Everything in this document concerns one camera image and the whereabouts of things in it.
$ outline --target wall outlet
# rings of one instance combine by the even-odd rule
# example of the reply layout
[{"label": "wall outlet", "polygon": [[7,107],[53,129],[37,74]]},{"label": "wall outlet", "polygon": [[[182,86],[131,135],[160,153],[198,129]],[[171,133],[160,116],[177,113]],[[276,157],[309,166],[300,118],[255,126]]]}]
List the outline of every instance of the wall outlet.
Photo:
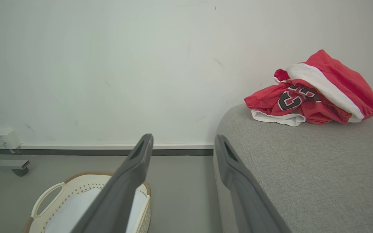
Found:
[{"label": "wall outlet", "polygon": [[12,128],[0,130],[0,146],[6,149],[16,149],[22,144]]}]

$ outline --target gray sofa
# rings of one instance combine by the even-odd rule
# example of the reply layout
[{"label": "gray sofa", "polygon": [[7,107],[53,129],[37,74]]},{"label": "gray sofa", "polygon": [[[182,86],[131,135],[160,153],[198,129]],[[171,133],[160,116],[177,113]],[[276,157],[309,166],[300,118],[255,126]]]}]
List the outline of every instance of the gray sofa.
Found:
[{"label": "gray sofa", "polygon": [[[290,127],[230,109],[227,137],[293,232],[373,232],[373,117],[361,123]],[[214,169],[224,232],[238,232],[229,190]]]}]

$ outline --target folded clothes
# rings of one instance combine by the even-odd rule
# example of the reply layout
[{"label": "folded clothes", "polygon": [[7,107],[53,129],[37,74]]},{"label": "folded clothes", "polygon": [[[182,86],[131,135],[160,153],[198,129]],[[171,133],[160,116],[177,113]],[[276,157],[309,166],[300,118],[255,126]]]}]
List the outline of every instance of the folded clothes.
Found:
[{"label": "folded clothes", "polygon": [[288,125],[297,126],[301,116],[312,124],[356,123],[373,116],[370,86],[358,72],[331,58],[324,50],[312,55],[307,62],[290,65],[286,71],[277,70],[274,79],[278,85],[244,99],[248,108],[264,113],[257,115],[253,111],[256,120],[290,122]]}]

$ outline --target white laundry basket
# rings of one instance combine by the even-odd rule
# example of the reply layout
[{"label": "white laundry basket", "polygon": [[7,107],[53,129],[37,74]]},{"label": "white laundry basket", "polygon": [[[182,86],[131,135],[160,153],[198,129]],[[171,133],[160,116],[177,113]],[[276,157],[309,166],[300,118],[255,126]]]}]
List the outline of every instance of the white laundry basket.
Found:
[{"label": "white laundry basket", "polygon": [[[50,187],[38,198],[31,212],[31,217],[28,218],[28,221],[25,224],[23,232],[44,233],[49,221],[56,215],[56,212],[64,205],[68,198],[70,198],[72,195],[79,195],[91,189],[102,189],[113,174],[114,172],[81,172],[68,178],[64,182]],[[58,193],[54,200],[40,214],[37,215],[37,210],[43,200],[49,193],[59,187],[61,187],[60,193]],[[136,220],[133,232],[146,233],[151,221],[151,188],[145,181],[136,190],[145,195],[146,199]]]}]

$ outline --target jersey number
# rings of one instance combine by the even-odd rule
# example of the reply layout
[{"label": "jersey number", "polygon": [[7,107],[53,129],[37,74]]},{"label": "jersey number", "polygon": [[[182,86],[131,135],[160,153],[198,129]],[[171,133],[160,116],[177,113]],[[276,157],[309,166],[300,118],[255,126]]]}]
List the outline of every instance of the jersey number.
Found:
[{"label": "jersey number", "polygon": [[301,104],[302,99],[300,98],[300,96],[292,98],[289,95],[289,91],[285,91],[283,94],[281,94],[280,99],[278,99],[278,106],[283,111],[295,108]]}]

